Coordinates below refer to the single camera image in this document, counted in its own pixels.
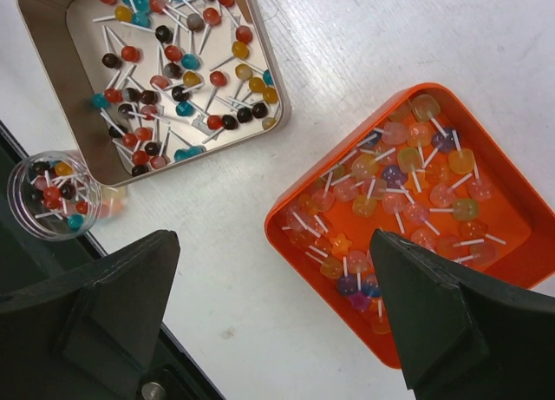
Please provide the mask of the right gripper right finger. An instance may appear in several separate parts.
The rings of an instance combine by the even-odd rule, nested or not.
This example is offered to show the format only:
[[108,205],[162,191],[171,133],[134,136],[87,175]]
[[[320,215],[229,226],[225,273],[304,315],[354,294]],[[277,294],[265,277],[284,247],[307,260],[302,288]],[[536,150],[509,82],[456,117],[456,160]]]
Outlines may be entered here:
[[552,399],[554,299],[375,230],[369,250],[418,399]]

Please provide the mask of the clear glass jar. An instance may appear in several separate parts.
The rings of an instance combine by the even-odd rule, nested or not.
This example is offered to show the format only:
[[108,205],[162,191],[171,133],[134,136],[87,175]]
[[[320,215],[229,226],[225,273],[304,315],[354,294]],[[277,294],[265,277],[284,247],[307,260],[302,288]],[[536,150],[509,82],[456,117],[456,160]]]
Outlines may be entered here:
[[33,154],[12,169],[7,200],[20,226],[38,239],[63,241],[122,214],[126,187],[93,179],[76,150]]

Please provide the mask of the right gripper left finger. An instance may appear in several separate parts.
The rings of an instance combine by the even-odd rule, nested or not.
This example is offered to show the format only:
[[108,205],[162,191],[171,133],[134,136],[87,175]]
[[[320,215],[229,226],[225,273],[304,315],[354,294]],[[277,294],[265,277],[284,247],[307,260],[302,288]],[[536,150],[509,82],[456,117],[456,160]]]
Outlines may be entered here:
[[159,230],[1,297],[3,399],[133,399],[152,362],[180,256]]

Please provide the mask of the beige tin with lollipops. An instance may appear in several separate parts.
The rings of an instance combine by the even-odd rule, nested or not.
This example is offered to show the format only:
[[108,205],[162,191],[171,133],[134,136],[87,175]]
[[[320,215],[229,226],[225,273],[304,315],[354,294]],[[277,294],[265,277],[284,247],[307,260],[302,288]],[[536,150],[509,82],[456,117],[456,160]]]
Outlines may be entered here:
[[140,180],[286,123],[256,0],[17,0],[90,175]]

